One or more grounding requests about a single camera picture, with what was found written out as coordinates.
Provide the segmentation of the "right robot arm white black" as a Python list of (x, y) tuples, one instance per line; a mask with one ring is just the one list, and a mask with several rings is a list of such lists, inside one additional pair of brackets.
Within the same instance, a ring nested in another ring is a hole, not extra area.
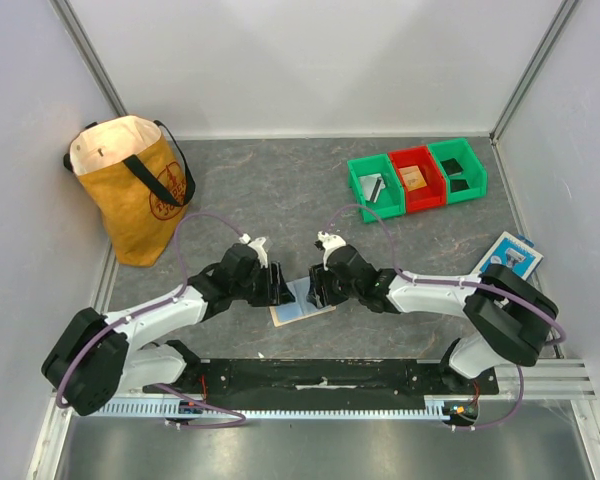
[(505, 266), (468, 276), (418, 275), (377, 269), (338, 235), (315, 245), (323, 257), (310, 269), (307, 299), (318, 308), (355, 299), (378, 314), (424, 312), (470, 321), (475, 334), (454, 341), (437, 371), (449, 393), (463, 392), (497, 365), (534, 366), (550, 333), (564, 334), (557, 305)]

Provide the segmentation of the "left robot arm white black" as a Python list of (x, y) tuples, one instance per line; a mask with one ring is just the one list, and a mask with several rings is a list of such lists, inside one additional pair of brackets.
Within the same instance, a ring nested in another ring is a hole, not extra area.
[(152, 301), (114, 312), (78, 311), (41, 372), (56, 390), (57, 406), (81, 416), (100, 410), (124, 390), (165, 384), (190, 392), (200, 380), (191, 354), (171, 344), (151, 349), (149, 343), (207, 321), (235, 301), (259, 308), (294, 300), (280, 264), (269, 261), (257, 241), (236, 243), (220, 261)]

